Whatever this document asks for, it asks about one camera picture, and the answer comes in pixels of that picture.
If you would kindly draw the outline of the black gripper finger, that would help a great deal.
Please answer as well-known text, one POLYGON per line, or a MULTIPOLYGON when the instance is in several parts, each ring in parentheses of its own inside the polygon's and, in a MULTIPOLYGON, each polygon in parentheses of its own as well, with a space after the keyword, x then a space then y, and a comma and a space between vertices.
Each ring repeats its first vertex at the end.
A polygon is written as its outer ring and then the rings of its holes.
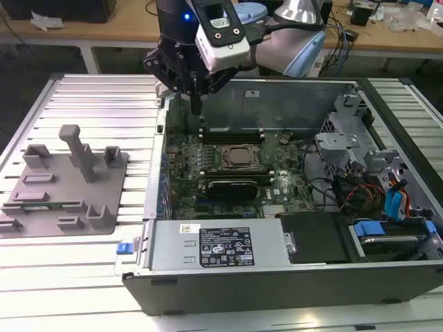
POLYGON ((143 64, 169 90, 189 97, 190 110, 196 114, 196 88, 182 48, 171 53, 160 48, 148 53, 143 64))
POLYGON ((239 67, 233 67, 211 75, 198 74, 195 80, 195 114, 201 114, 203 96, 218 92, 238 73, 239 67))

